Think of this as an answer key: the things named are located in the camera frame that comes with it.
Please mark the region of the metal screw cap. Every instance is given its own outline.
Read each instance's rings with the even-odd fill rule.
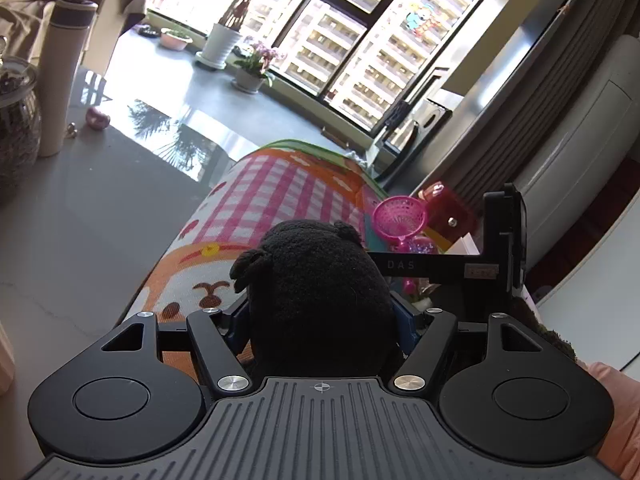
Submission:
[[[78,134],[78,129],[76,128],[76,123],[69,123],[66,126],[66,136],[73,139]]]
[[[399,390],[411,391],[424,388],[425,382],[422,377],[418,377],[417,375],[401,375],[400,377],[396,377],[394,385]]]
[[[218,387],[226,392],[239,392],[249,385],[247,378],[239,375],[228,375],[218,381]]]

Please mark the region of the sofa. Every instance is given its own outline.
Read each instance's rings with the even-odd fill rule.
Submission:
[[[6,54],[38,64],[49,17],[56,0],[0,0],[0,34]],[[120,35],[145,15],[145,0],[91,0],[98,4],[81,63],[104,75]]]

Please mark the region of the pink checkered pattern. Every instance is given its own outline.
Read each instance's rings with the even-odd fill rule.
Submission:
[[[255,247],[271,227],[291,219],[342,220],[364,233],[364,215],[355,204],[290,160],[249,156],[227,177],[195,243]]]

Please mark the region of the glass jar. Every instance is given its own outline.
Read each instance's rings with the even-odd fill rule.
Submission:
[[[33,91],[37,69],[18,57],[0,66],[0,204],[17,192],[40,146],[40,105]]]

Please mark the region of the orchid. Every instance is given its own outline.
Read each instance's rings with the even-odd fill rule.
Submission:
[[[277,48],[268,47],[263,42],[252,44],[253,53],[245,59],[238,59],[235,65],[254,77],[266,79],[269,85],[273,82],[273,75],[268,71],[271,63],[283,59],[284,55]]]

